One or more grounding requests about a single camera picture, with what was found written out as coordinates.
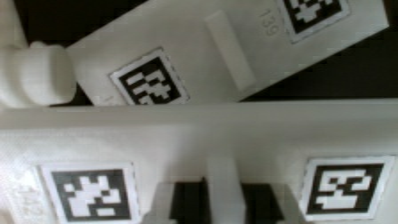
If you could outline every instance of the white surface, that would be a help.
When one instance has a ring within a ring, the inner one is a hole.
[[[349,17],[292,44],[278,1],[150,0],[68,49],[95,105],[128,104],[109,75],[160,47],[183,80],[189,103],[242,100],[388,27],[382,0],[349,0],[349,5]],[[226,29],[231,24],[224,43],[207,25],[219,11],[230,21],[214,28]],[[224,45],[242,49],[233,51],[237,55],[226,57],[233,49]],[[244,60],[256,85],[240,90],[235,73],[246,67]]]
[[[148,214],[159,184],[199,181],[208,155],[231,149],[242,182],[285,186],[276,188],[278,200],[294,223],[308,159],[397,156],[397,120],[397,100],[6,111],[0,211],[13,212],[15,224],[57,223],[34,176],[38,165],[128,160],[136,164],[141,208]],[[397,186],[395,165],[375,220],[356,221],[358,224],[397,222]]]
[[[233,157],[208,158],[212,223],[246,223],[246,199]]]

